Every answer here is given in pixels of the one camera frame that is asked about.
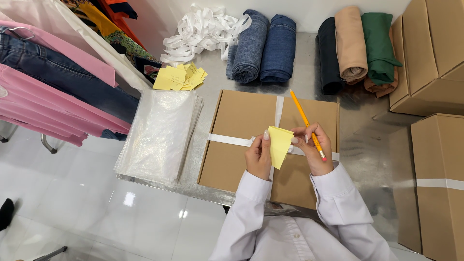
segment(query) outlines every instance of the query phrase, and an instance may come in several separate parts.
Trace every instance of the shirt cuff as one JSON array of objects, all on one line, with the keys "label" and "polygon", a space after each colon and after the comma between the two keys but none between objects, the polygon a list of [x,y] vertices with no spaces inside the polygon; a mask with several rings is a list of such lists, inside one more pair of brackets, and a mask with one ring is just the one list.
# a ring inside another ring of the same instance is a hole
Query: shirt cuff
[{"label": "shirt cuff", "polygon": [[311,175],[311,180],[319,196],[337,197],[354,187],[354,183],[340,162],[334,162],[334,170],[322,176]]},{"label": "shirt cuff", "polygon": [[245,170],[235,194],[240,194],[255,202],[263,203],[266,202],[267,194],[271,188],[272,181],[258,178]]}]

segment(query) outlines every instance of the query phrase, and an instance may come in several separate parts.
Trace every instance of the woman's right hand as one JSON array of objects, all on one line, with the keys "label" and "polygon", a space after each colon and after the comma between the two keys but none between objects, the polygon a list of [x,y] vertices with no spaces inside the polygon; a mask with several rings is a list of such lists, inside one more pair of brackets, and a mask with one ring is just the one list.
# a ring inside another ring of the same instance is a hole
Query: woman's right hand
[{"label": "woman's right hand", "polygon": [[[322,176],[334,170],[332,162],[332,145],[319,123],[313,123],[308,128],[296,127],[291,129],[295,137],[291,139],[294,146],[300,148],[306,155],[313,176]],[[317,140],[324,151],[327,161],[322,161],[321,155],[314,145],[311,134],[316,134]]]}]

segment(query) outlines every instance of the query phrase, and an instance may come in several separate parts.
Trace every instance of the pink shirt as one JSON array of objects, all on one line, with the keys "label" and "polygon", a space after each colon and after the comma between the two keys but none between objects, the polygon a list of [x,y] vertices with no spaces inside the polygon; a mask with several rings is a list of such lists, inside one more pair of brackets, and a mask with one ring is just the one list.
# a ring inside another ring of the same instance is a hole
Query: pink shirt
[{"label": "pink shirt", "polygon": [[0,98],[0,119],[30,130],[77,146],[86,133],[129,133],[129,123],[3,64],[0,89],[6,94]]},{"label": "pink shirt", "polygon": [[[66,57],[86,69],[91,74],[95,75],[103,82],[113,87],[118,86],[118,83],[115,81],[115,69],[113,67],[82,51],[74,45],[54,36],[53,34],[47,33],[44,30],[31,25],[13,21],[0,20],[0,25],[7,26],[11,29],[22,26],[31,30],[35,34],[35,37],[29,39],[29,41],[64,54]],[[16,29],[15,32],[24,38],[32,36],[26,29]]]}]

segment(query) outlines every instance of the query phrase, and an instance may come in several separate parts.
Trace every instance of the manicured nail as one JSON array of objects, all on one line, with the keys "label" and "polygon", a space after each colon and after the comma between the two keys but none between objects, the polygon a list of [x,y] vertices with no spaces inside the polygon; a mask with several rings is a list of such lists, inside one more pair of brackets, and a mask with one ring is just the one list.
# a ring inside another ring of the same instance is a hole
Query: manicured nail
[{"label": "manicured nail", "polygon": [[264,131],[264,140],[269,140],[269,131],[268,130]]}]

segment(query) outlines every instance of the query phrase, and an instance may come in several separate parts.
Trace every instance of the stainless steel table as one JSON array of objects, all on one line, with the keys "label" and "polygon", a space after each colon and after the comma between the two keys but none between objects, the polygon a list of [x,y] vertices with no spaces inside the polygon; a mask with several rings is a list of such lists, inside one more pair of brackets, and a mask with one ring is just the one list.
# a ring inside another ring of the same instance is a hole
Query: stainless steel table
[{"label": "stainless steel table", "polygon": [[[293,77],[285,84],[236,83],[226,78],[226,61],[221,61],[219,50],[202,52],[194,62],[208,72],[203,86],[197,90],[198,95],[204,98],[205,105],[188,147],[185,167],[177,187],[171,189],[121,174],[117,178],[231,206],[235,199],[234,193],[197,184],[219,91],[224,89],[290,97],[291,88],[299,98],[340,103],[340,161],[366,201],[374,219],[374,227],[385,239],[396,242],[398,217],[393,201],[394,163],[390,155],[389,135],[409,127],[421,117],[392,113],[389,111],[388,95],[376,98],[363,88],[347,86],[338,96],[322,95],[316,35],[296,35]],[[409,144],[404,144],[404,147],[409,149]]]}]

